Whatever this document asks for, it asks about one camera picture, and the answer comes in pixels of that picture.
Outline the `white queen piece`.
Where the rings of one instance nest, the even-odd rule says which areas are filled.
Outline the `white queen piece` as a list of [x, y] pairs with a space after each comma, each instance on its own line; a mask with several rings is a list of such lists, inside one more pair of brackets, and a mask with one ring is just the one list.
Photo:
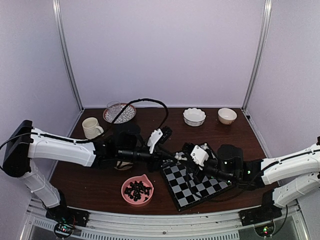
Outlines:
[[185, 157], [185, 155], [182, 152], [177, 152], [174, 156], [175, 159], [177, 159], [178, 161], [187, 161], [188, 158]]

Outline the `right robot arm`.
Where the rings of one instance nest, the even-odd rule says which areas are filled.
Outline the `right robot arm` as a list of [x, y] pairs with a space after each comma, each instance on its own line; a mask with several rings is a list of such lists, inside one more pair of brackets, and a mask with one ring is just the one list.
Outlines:
[[245, 161], [243, 150], [231, 144], [222, 144], [217, 152], [213, 152], [207, 143], [185, 143], [175, 158], [192, 173], [196, 183], [200, 183], [204, 177], [213, 178], [243, 191], [293, 178], [289, 183], [263, 194], [263, 205], [256, 210], [256, 216], [261, 221], [268, 220], [276, 208], [283, 208], [320, 186], [318, 142], [298, 152], [252, 161]]

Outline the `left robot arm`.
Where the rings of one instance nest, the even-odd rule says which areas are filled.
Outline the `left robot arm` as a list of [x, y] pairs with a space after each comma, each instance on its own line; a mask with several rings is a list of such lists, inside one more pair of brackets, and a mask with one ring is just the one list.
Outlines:
[[172, 134], [168, 126], [154, 130], [144, 141], [141, 129], [134, 123], [116, 125], [113, 134], [80, 140], [49, 134], [24, 120], [3, 146], [6, 147], [2, 170], [19, 178], [61, 222], [72, 218], [64, 195], [41, 174], [34, 159], [50, 159], [95, 169], [121, 169], [135, 162], [144, 162], [150, 172], [162, 167], [169, 155], [157, 150]]

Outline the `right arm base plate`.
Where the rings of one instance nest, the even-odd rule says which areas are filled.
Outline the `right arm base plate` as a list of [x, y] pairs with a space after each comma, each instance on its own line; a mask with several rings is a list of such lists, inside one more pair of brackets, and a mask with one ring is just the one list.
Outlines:
[[273, 204], [261, 205], [238, 212], [242, 226], [271, 221], [282, 216], [282, 208]]

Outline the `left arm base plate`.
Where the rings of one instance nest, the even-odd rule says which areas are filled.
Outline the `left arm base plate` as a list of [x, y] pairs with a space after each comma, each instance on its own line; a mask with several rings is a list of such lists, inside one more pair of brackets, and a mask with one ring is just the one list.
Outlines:
[[89, 220], [90, 213], [86, 210], [79, 210], [70, 208], [64, 205], [59, 205], [53, 208], [46, 208], [46, 217], [51, 220], [55, 220], [57, 223], [86, 227]]

